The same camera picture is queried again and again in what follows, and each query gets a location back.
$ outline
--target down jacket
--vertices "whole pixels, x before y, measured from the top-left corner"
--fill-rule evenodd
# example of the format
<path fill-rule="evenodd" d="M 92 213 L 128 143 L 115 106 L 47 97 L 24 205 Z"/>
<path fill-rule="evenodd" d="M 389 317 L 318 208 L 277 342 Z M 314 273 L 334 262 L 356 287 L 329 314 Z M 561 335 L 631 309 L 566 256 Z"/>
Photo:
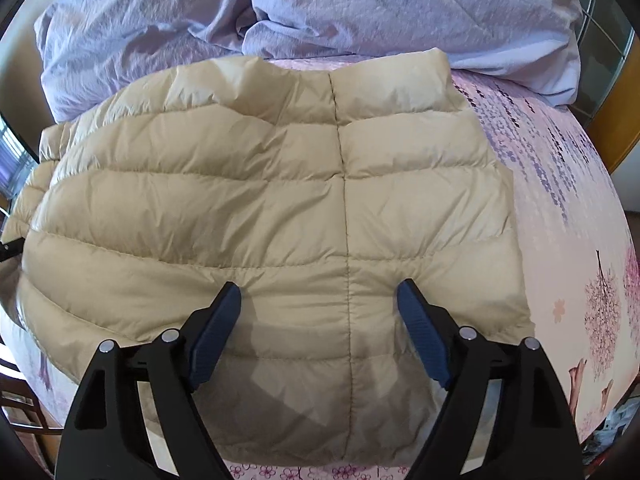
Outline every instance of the down jacket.
<path fill-rule="evenodd" d="M 533 333 L 512 176 L 439 50 L 180 66 L 49 128 L 40 156 L 2 236 L 26 237 L 20 322 L 79 381 L 103 339 L 149 341 L 233 280 L 241 317 L 194 395 L 229 460 L 414 459 L 444 394 L 394 306 L 407 277 L 489 338 Z"/>

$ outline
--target bed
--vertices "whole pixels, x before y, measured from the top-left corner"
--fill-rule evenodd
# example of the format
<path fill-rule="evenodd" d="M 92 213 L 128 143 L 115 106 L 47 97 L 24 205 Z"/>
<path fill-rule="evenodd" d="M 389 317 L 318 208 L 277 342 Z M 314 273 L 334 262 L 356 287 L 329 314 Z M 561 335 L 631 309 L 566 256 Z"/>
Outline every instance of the bed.
<path fill-rule="evenodd" d="M 0 43 L 0 66 L 14 67 L 1 73 L 0 107 L 32 146 L 39 129 L 52 123 L 38 70 L 33 68 L 40 59 L 33 46 L 33 22 L 50 1 L 26 0 Z M 347 62 L 276 63 L 296 70 L 330 70 Z M 30 68 L 20 72 L 25 66 Z M 487 75 L 459 70 L 453 79 L 498 158 L 513 171 L 518 237 L 536 337 L 564 387 L 578 435 L 585 439 L 625 393 L 640 363 L 640 278 L 622 207 L 591 141 L 565 107 L 552 107 L 529 89 Z M 25 113 L 26 103 L 30 113 Z M 75 384 L 1 309 L 0 332 L 43 405 L 64 422 Z M 171 469 L 162 439 L 153 434 L 151 439 L 161 465 Z M 407 473 L 403 466 L 228 466 L 236 479 L 244 480 L 395 480 Z"/>

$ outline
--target window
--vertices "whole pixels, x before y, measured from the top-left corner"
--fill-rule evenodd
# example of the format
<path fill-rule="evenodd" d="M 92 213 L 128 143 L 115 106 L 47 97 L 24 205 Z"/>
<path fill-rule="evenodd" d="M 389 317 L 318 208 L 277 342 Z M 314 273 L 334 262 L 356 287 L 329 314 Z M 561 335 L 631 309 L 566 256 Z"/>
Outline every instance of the window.
<path fill-rule="evenodd" d="M 0 116 L 0 193 L 14 199 L 37 165 Z"/>
<path fill-rule="evenodd" d="M 586 128 L 620 75 L 634 32 L 615 0 L 580 0 L 580 5 L 576 36 L 581 74 L 578 97 L 570 108 Z"/>

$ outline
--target vertical seam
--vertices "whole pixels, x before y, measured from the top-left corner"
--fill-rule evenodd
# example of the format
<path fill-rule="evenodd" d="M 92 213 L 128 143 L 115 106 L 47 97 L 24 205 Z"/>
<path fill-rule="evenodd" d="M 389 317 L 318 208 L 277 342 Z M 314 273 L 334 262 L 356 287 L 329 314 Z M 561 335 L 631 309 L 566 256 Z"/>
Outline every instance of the vertical seam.
<path fill-rule="evenodd" d="M 349 389 L 349 416 L 348 416 L 348 429 L 347 429 L 347 437 L 344 441 L 344 452 L 342 454 L 342 458 L 347 455 L 347 450 L 349 449 L 349 441 L 351 439 L 351 434 L 353 433 L 353 357 L 351 355 L 351 305 L 350 305 L 350 295 L 351 295 L 351 277 L 350 277 L 350 268 L 349 268 L 349 226 L 347 224 L 347 168 L 344 163 L 344 156 L 342 154 L 342 143 L 340 142 L 340 126 L 338 126 L 338 103 L 335 100 L 335 90 L 334 90 L 334 82 L 331 79 L 331 73 L 328 72 L 327 76 L 329 78 L 329 86 L 331 87 L 331 97 L 334 100 L 334 118 L 335 118 L 335 133 L 338 139 L 338 150 L 340 152 L 340 163 L 342 164 L 342 202 L 344 205 L 344 243 L 346 247 L 347 256 L 345 259 L 346 263 L 346 279 L 347 279 L 347 295 L 346 295 L 346 303 L 347 303 L 347 333 L 349 337 L 349 378 L 350 378 L 350 389 Z"/>

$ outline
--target quilted jacket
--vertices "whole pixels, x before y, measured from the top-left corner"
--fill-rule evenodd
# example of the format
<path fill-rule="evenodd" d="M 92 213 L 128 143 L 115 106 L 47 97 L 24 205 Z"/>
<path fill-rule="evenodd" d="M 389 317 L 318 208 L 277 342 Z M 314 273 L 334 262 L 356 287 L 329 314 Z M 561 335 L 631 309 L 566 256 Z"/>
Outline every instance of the quilted jacket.
<path fill-rule="evenodd" d="M 26 238 L 4 307 L 79 381 L 103 339 L 150 341 L 236 282 L 194 395 L 235 462 L 414 459 L 444 393 L 394 305 L 405 278 L 488 338 L 533 333 L 511 173 L 438 50 L 165 70 L 44 131 L 40 158 L 2 236 Z"/>

